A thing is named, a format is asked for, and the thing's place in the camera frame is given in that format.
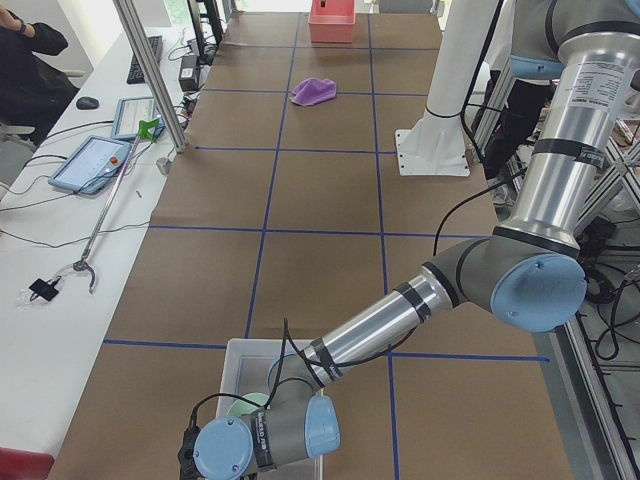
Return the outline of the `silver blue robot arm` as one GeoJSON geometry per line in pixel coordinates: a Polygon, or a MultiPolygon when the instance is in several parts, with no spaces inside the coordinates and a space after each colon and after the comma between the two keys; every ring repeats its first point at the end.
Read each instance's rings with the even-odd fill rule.
{"type": "Polygon", "coordinates": [[[639,68],[639,5],[519,1],[512,47],[518,78],[557,87],[509,218],[489,237],[437,253],[415,278],[308,346],[284,338],[264,404],[185,431],[182,478],[238,479],[336,450],[338,421],[321,390],[439,312],[470,302],[544,332],[578,310],[587,282],[574,232],[639,68]]]}

